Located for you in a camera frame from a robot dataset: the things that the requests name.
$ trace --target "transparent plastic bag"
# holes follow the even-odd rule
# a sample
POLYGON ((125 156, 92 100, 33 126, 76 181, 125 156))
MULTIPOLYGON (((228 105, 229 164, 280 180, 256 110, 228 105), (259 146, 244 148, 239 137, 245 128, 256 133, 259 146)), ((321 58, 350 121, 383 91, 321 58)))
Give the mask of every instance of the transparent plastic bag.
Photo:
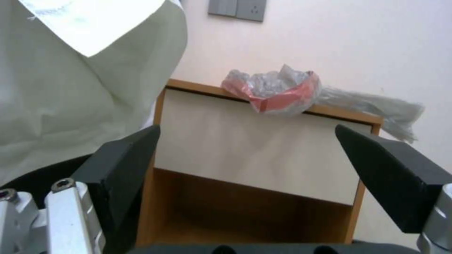
POLYGON ((312 71, 282 69, 252 76, 232 70, 221 87, 248 100, 259 113, 296 115, 311 107, 321 91, 319 77, 312 71))
POLYGON ((332 87, 322 89, 317 103, 384 117, 382 129, 393 137, 409 143, 417 140, 411 126, 419 119, 425 109, 419 103, 409 103, 401 99, 379 95, 349 92, 332 87))
POLYGON ((282 69, 252 76, 232 70, 221 87, 248 100, 259 113, 297 115, 314 103, 375 114, 384 118, 382 129, 393 137, 412 143, 417 140, 411 126, 424 112, 419 103, 385 96, 324 87, 312 71, 282 69))

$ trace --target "white drawer front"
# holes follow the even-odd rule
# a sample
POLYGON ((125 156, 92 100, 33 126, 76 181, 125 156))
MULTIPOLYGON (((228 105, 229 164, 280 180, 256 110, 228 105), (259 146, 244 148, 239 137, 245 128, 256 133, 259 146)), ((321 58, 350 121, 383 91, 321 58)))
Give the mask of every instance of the white drawer front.
POLYGON ((334 134, 339 123, 371 129, 168 89, 155 167, 351 205, 358 175, 334 134))

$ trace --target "white fabric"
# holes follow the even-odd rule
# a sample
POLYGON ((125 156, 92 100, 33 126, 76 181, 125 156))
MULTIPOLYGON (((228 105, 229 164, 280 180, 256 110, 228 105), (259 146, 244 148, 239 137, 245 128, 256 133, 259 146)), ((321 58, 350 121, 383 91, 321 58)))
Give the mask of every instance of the white fabric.
POLYGON ((61 40, 97 54, 146 20, 165 0, 19 0, 61 40))
POLYGON ((91 58, 31 16, 0 1, 0 184, 139 130, 187 43, 168 0, 91 58))

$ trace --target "cabinet top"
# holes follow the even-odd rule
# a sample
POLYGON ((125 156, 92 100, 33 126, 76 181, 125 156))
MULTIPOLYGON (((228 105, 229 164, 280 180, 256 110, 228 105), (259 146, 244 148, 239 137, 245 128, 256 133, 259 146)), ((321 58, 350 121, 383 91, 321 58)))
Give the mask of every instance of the cabinet top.
MULTIPOLYGON (((203 94, 206 96, 219 97, 223 99, 230 99, 240 102, 247 102, 223 88, 211 86, 211 85, 203 85, 193 82, 188 82, 184 80, 174 80, 170 79, 166 84, 167 89, 180 90, 190 93, 203 94)), ((314 104, 312 107, 307 109, 304 113, 314 114, 319 116, 325 116, 329 118, 336 118, 351 122, 364 123, 369 125, 378 125, 380 127, 383 124, 383 118, 380 116, 375 116, 368 113, 351 111, 339 107, 331 107, 324 105, 314 104)))

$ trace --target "light switch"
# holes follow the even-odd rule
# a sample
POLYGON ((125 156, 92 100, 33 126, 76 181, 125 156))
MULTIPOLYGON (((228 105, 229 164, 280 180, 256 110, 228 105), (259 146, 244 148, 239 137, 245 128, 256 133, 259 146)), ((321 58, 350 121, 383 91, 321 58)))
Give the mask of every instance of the light switch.
POLYGON ((236 11, 237 11, 237 0, 210 0, 209 3, 210 14, 235 17, 236 11))
POLYGON ((267 0, 238 0, 236 17, 256 21, 264 20, 267 0))

